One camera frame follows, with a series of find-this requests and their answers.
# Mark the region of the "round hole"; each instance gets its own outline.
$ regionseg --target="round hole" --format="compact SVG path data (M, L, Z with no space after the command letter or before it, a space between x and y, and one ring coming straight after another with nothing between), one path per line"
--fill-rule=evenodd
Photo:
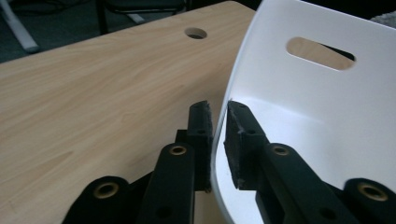
M184 148L184 147L172 147L172 148L169 150L169 152L170 152L172 155L179 156L179 155L183 155L184 153L186 153L186 152L187 152L187 149Z
M98 199L106 199L115 195L119 191L119 185L114 182L107 182L99 185L93 191L93 196Z
M207 37L207 33L205 30L195 27L187 28L186 30L184 30L184 34L192 39L205 39Z
M289 154L289 151L283 147L274 147L273 151L279 156L286 156Z
M388 199L388 195L384 191L367 183L360 183L358 185L358 190L367 198L375 201L384 202Z
M329 220L335 220L337 219L337 215L334 213L334 211L330 208L320 208L319 209L320 214Z
M157 209L156 215L158 218L164 219L172 216L172 209L168 206Z

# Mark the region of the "wooden table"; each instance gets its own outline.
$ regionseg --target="wooden table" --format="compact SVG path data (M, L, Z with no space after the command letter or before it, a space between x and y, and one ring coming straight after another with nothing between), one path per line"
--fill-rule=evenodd
M60 223L94 179L152 171L196 102L216 124L253 14L225 2L0 64L0 223Z

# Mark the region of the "desk grommet hole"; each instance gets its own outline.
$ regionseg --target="desk grommet hole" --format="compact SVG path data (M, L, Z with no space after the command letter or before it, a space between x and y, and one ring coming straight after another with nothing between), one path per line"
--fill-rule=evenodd
M184 34L192 39L205 39L207 37L207 32L205 30L196 27L185 29Z

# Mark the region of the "black plastic part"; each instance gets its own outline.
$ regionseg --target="black plastic part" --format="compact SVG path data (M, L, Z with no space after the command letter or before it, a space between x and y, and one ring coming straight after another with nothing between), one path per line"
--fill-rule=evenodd
M136 223L192 223L194 149L174 143L163 148Z
M150 176L131 185L115 176L92 181L70 207L63 224L134 223Z
M190 106L187 130L177 130L176 142L187 143L195 150L195 190L209 192L212 118L207 101Z
M284 210L283 223L359 223L293 148L265 146L260 165Z
M396 194L373 180L348 180L344 187L344 198L361 223L396 222Z
M258 153L268 143L250 109L230 101L224 146L236 188L257 189Z

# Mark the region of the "wood grain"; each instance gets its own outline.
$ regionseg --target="wood grain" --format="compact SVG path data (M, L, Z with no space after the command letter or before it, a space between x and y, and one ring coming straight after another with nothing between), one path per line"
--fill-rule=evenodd
M253 14L226 2L0 64L0 223L60 223L94 179L150 172L196 102L216 124Z

